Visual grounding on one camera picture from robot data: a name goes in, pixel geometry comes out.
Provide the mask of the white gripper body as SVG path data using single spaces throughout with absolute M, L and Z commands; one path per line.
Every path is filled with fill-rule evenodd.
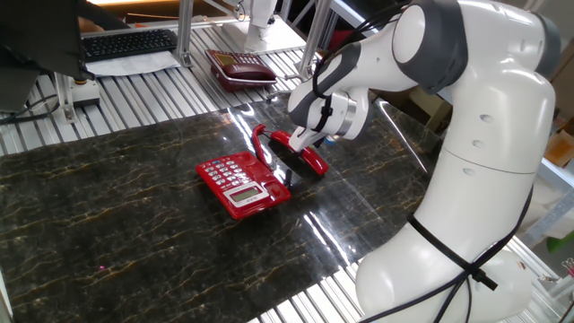
M 294 152 L 300 153 L 320 138 L 320 132 L 315 132 L 305 127 L 297 127 L 291 134 L 289 146 Z

